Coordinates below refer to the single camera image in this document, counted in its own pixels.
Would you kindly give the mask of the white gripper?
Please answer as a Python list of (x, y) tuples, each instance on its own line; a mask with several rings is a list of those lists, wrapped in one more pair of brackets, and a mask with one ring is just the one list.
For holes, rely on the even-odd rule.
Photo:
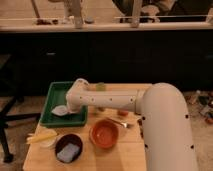
[(69, 113), (73, 114), (80, 112), (82, 108), (82, 104), (79, 102), (80, 94), (83, 91), (86, 91), (88, 88), (89, 83), (87, 80), (78, 78), (74, 81), (74, 83), (66, 93), (66, 106)]

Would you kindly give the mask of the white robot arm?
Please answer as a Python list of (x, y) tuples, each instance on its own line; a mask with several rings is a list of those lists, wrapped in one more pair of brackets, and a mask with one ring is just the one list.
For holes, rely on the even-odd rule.
[(148, 89), (91, 91), (76, 80), (66, 94), (68, 111), (84, 106), (120, 109), (142, 117), (147, 171), (199, 171), (185, 98), (173, 85)]

